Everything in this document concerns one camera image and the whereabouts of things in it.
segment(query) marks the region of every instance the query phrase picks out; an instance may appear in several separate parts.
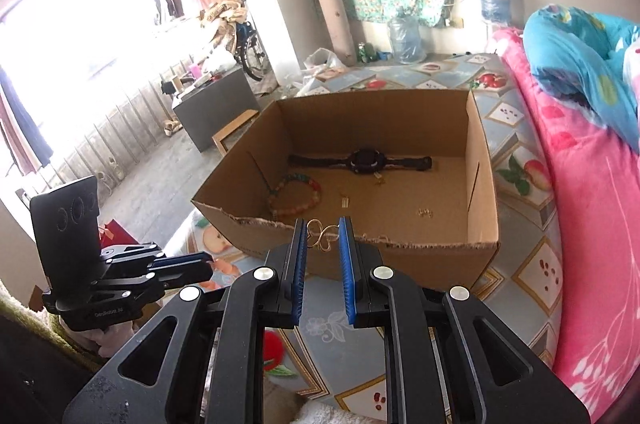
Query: pink blanket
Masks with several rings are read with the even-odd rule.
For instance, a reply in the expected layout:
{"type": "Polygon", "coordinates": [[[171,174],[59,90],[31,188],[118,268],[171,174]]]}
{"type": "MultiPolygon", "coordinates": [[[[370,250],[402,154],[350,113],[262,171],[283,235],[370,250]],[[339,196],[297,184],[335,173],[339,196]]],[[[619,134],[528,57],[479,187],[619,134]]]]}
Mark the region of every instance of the pink blanket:
{"type": "Polygon", "coordinates": [[[554,371],[595,422],[640,364],[638,156],[530,73],[519,32],[495,34],[549,164],[562,234],[562,326],[554,371]]]}

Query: fruit pattern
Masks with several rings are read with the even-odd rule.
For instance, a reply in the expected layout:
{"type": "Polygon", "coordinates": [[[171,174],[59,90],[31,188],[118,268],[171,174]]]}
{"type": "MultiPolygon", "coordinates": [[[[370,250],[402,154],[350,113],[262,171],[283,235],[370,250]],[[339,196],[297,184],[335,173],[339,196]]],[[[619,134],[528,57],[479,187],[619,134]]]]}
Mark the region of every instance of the fruit pattern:
{"type": "Polygon", "coordinates": [[[521,166],[516,157],[509,158],[509,169],[496,170],[509,184],[513,184],[519,194],[526,197],[531,192],[531,185],[544,192],[551,191],[551,179],[546,166],[539,160],[532,159],[521,166]]]}
{"type": "Polygon", "coordinates": [[[264,373],[275,377],[296,377],[295,372],[282,364],[284,357],[285,349],[280,336],[273,330],[265,330],[262,344],[264,373]]]}
{"type": "Polygon", "coordinates": [[[497,90],[505,86],[507,86],[507,78],[487,72],[475,78],[469,88],[471,90],[475,90],[476,88],[481,90],[497,90]]]}
{"type": "Polygon", "coordinates": [[[386,403],[386,397],[377,391],[373,394],[373,402],[376,404],[376,410],[382,411],[382,407],[386,403]]]}

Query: red bag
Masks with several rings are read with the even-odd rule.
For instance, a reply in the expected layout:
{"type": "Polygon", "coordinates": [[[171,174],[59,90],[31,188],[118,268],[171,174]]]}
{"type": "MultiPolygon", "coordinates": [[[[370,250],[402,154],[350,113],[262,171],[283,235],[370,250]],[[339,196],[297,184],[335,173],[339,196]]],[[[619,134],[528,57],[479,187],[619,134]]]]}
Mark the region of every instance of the red bag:
{"type": "Polygon", "coordinates": [[[115,220],[111,220],[104,226],[98,226],[98,232],[100,232],[100,248],[102,249],[111,245],[137,245],[138,243],[115,220]]]}

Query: wristwatch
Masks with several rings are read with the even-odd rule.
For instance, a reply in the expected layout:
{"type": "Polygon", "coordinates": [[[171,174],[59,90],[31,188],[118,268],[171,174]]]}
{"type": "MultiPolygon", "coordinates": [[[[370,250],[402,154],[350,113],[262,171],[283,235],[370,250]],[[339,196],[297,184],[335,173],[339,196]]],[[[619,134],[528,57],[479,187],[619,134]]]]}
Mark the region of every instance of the wristwatch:
{"type": "Polygon", "coordinates": [[[311,158],[289,155],[289,164],[309,168],[345,168],[359,174],[371,174],[384,168],[412,169],[428,171],[433,162],[431,157],[391,159],[374,149],[359,149],[345,159],[311,158]]]}

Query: floor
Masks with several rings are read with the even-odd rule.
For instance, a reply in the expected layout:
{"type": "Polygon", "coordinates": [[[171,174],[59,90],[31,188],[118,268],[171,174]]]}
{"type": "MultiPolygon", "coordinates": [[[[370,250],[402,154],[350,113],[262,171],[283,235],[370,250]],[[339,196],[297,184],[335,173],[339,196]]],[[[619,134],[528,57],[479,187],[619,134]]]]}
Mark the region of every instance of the floor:
{"type": "MultiPolygon", "coordinates": [[[[272,95],[260,97],[258,104],[265,108],[272,100],[272,95]]],[[[227,147],[241,133],[228,137],[227,147]]],[[[194,209],[191,198],[221,159],[215,146],[198,152],[184,130],[159,140],[107,198],[100,223],[117,220],[137,241],[164,247],[194,209]]]]}

